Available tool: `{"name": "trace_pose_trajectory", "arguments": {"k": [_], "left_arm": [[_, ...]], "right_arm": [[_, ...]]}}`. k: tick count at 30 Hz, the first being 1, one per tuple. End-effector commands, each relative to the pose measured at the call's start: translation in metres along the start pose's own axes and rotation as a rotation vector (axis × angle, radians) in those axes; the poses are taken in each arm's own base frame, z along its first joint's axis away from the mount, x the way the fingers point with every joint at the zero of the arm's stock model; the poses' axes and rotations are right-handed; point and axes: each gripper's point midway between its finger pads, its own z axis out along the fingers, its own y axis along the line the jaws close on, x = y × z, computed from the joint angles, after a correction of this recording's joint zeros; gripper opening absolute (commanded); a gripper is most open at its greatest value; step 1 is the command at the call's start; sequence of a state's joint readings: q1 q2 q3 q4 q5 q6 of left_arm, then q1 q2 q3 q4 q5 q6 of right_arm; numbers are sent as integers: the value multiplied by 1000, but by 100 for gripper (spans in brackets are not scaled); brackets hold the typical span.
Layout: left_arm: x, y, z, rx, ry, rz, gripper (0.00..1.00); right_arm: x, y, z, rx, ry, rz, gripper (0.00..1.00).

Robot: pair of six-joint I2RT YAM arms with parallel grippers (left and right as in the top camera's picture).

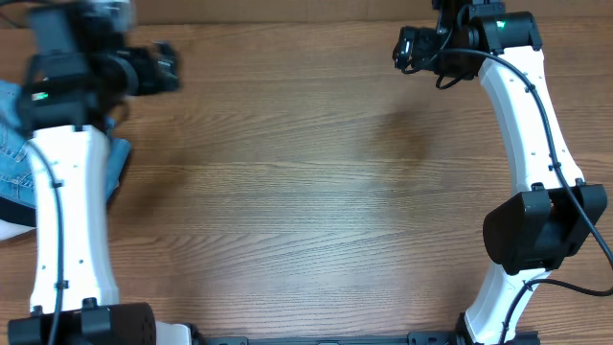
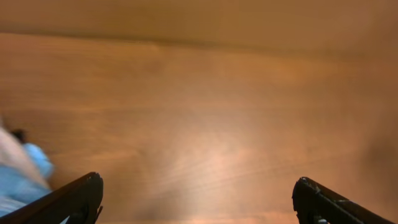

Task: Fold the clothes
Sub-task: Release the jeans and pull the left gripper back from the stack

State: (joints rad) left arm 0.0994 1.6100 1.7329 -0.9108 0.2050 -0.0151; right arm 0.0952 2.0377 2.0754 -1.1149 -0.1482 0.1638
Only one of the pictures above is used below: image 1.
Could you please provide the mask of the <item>light blue denim jeans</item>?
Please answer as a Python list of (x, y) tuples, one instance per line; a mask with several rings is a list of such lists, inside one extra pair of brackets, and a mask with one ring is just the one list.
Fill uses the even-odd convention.
[[(20, 86), (1, 81), (1, 117), (13, 126), (19, 124), (15, 100)], [(110, 200), (120, 186), (120, 179), (132, 146), (122, 138), (108, 136), (109, 154), (106, 164), (105, 190)], [(1, 197), (34, 208), (35, 193), (31, 167), (27, 159), (25, 141), (5, 125), (1, 125)]]

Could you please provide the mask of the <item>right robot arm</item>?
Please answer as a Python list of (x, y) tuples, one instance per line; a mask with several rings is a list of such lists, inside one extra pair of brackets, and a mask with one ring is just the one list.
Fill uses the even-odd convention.
[(605, 188), (590, 185), (556, 119), (534, 16), (501, 1), (436, 1), (433, 28), (400, 30), (393, 61), (406, 75), (429, 71), (439, 89), (478, 80), (508, 156), (511, 197), (483, 222), (490, 264), (474, 302), (452, 331), (411, 332), (412, 344), (535, 344), (517, 323), (535, 290), (597, 238)]

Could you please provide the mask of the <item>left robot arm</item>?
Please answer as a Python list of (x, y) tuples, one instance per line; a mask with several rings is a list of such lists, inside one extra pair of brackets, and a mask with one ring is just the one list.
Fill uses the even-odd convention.
[(37, 50), (15, 101), (35, 189), (37, 269), (30, 314), (8, 324), (12, 344), (194, 344), (186, 324), (125, 304), (107, 242), (107, 115), (128, 96), (179, 88), (165, 42), (130, 47), (129, 1), (36, 4)]

